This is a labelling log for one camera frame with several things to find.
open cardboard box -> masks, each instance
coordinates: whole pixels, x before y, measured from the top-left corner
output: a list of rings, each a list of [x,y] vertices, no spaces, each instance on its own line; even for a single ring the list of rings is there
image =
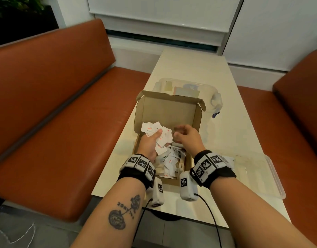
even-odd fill
[[[160,122],[162,126],[174,129],[177,125],[189,124],[199,131],[202,111],[206,110],[205,102],[200,98],[169,95],[166,93],[141,91],[137,96],[136,114],[134,118],[134,131],[138,134],[133,148],[135,154],[138,150],[140,138],[144,133],[141,132],[142,123]],[[192,167],[190,154],[185,157],[185,171]],[[179,186],[179,178],[168,179],[160,177],[162,183]]]

clear plastic box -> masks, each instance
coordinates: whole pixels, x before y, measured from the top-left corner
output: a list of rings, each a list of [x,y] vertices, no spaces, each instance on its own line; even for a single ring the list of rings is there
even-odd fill
[[[256,152],[236,153],[226,150],[212,150],[219,155],[233,157],[233,171],[237,179],[255,193],[285,199],[284,188],[273,163],[265,154]]]
[[[183,95],[201,98],[206,104],[206,112],[217,114],[222,106],[222,98],[218,90],[210,85],[193,83],[185,80],[161,78],[155,83],[152,91],[169,95]]]

left hand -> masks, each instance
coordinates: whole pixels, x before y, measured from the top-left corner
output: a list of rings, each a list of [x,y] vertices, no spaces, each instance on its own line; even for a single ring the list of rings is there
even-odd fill
[[[137,154],[143,154],[146,158],[148,158],[152,164],[155,162],[156,158],[156,139],[158,139],[162,134],[162,129],[159,129],[156,133],[148,137],[147,135],[143,135],[141,137]]]

forearm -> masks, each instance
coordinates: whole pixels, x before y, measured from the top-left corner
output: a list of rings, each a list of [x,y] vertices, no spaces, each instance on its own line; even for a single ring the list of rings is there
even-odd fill
[[[217,178],[211,194],[242,247],[315,247],[285,217],[235,178]]]
[[[117,181],[90,215],[72,248],[131,247],[145,191],[138,179]]]

box lid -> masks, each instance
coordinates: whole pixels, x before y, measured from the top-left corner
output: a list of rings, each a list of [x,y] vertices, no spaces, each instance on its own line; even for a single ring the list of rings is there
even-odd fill
[[[173,129],[180,124],[189,124],[199,130],[205,102],[200,98],[169,95],[153,91],[140,91],[136,101],[134,131],[140,134],[142,123],[160,122]]]

